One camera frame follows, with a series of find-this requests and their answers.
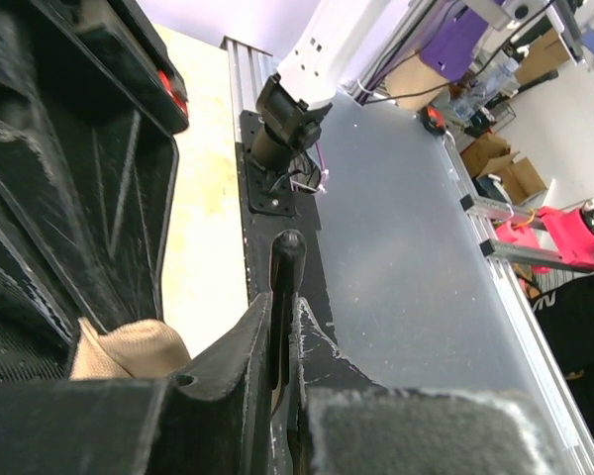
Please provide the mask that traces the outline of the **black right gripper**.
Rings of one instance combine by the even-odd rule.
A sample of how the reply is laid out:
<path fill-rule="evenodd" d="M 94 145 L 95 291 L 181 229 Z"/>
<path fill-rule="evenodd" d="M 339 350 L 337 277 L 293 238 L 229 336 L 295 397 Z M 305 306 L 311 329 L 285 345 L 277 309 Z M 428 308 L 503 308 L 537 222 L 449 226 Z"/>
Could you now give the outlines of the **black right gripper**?
<path fill-rule="evenodd" d="M 187 91 L 135 1 L 0 1 L 0 381 L 162 316 Z"/>

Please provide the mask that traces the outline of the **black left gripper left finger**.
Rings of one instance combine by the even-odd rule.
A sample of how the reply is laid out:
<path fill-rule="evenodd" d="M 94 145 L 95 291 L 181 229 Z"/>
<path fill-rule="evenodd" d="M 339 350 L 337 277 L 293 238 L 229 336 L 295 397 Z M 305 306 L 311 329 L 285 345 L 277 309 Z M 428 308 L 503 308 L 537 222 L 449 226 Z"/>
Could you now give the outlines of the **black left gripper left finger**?
<path fill-rule="evenodd" d="M 62 360 L 0 318 L 0 474 L 261 474 L 271 300 L 156 379 L 71 381 Z"/>

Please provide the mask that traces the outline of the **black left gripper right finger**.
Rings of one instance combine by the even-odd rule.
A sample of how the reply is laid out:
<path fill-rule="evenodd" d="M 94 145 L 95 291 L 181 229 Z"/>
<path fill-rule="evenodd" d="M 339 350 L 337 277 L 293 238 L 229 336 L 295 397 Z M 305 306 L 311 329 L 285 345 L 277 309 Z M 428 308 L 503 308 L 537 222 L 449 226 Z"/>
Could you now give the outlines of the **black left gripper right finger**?
<path fill-rule="evenodd" d="M 566 474 L 537 405 L 516 392 L 386 388 L 295 304 L 296 474 Z"/>

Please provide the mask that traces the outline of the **beige fabric pet tent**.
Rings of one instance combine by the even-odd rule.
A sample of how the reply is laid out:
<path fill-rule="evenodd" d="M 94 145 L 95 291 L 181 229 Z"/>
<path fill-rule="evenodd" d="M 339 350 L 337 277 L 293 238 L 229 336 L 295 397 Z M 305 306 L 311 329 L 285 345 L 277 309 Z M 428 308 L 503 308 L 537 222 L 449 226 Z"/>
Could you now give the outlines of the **beige fabric pet tent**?
<path fill-rule="evenodd" d="M 140 320 L 102 334 L 86 318 L 70 365 L 71 380 L 162 378 L 191 362 L 179 333 L 158 320 Z"/>

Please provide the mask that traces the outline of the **black tent pole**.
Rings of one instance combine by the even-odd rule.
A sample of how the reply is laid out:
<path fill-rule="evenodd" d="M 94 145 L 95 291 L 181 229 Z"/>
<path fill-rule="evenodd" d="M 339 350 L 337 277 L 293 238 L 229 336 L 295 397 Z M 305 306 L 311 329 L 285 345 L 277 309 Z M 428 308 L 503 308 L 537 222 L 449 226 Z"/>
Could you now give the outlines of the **black tent pole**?
<path fill-rule="evenodd" d="M 269 377 L 275 391 L 287 384 L 288 336 L 292 329 L 294 301 L 303 279 L 306 251 L 305 238 L 297 230 L 286 230 L 278 234 L 271 246 Z"/>

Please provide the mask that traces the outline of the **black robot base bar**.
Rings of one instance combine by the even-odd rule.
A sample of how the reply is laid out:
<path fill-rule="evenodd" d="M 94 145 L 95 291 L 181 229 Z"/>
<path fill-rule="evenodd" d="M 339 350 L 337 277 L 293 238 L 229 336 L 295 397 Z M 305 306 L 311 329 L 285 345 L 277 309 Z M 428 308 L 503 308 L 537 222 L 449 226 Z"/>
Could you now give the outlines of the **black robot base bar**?
<path fill-rule="evenodd" d="M 315 198 L 291 188 L 285 172 L 267 172 L 253 161 L 256 134 L 263 130 L 259 114 L 237 115 L 237 172 L 241 204 L 247 297 L 268 292 L 282 276 L 296 270 L 279 267 L 301 257 L 302 280 L 295 287 L 305 298 L 323 333 L 336 340 L 335 323 L 317 232 L 321 229 Z"/>

